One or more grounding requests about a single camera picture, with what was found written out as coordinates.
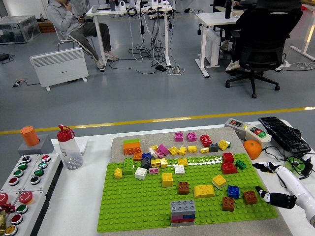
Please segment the white black-fingered right robot hand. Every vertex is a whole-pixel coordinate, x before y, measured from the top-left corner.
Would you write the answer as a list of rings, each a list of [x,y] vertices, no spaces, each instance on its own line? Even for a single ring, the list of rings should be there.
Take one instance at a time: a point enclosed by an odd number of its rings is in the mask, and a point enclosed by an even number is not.
[[[315,198],[305,185],[286,167],[277,165],[272,162],[254,163],[253,166],[262,172],[276,173],[279,179],[288,189],[289,194],[270,193],[256,186],[256,190],[261,198],[270,205],[292,209],[298,205],[304,209],[306,219],[309,223],[315,225]]]

